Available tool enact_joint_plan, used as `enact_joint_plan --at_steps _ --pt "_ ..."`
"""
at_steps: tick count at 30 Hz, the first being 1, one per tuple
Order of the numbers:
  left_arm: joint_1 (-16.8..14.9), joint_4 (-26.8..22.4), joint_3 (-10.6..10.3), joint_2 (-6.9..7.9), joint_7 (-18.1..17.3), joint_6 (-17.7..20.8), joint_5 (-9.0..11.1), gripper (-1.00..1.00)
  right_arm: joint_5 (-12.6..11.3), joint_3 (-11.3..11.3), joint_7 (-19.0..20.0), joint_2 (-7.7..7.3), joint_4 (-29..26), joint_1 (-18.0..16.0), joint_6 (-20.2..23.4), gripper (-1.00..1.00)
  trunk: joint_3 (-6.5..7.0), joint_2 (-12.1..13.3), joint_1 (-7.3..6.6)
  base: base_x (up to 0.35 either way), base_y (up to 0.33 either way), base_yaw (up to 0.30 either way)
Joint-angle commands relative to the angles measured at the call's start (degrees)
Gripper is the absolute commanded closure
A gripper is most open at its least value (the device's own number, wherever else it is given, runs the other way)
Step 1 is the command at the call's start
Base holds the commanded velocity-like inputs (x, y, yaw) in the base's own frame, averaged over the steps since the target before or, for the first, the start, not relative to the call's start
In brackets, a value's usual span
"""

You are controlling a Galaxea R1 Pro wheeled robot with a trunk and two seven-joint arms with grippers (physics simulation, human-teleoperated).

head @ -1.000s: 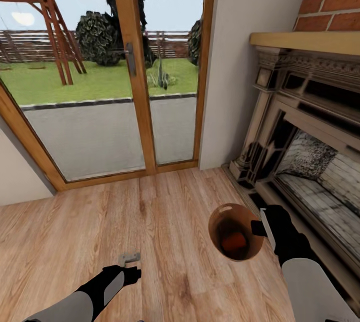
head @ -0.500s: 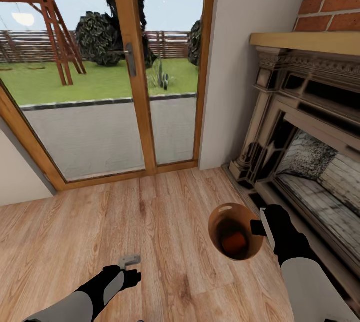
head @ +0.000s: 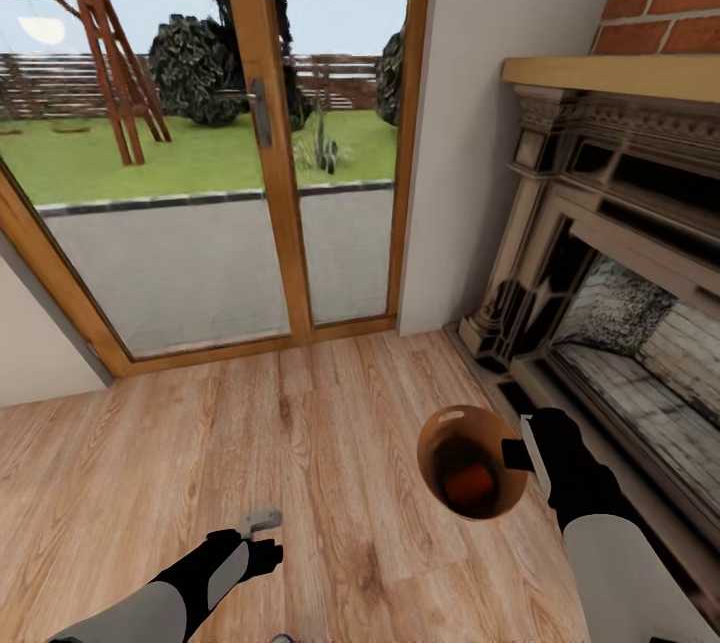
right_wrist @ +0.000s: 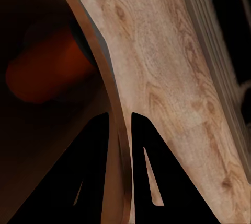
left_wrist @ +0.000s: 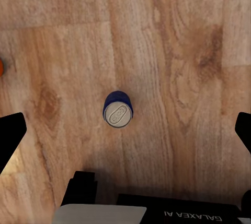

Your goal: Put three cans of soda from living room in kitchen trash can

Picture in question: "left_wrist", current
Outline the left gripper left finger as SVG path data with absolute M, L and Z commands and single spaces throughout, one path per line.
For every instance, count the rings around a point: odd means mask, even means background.
M 27 131 L 23 113 L 0 118 L 0 174 Z

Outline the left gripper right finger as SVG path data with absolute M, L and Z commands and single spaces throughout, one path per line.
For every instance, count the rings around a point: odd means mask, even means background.
M 251 114 L 240 112 L 238 114 L 235 132 L 251 153 Z

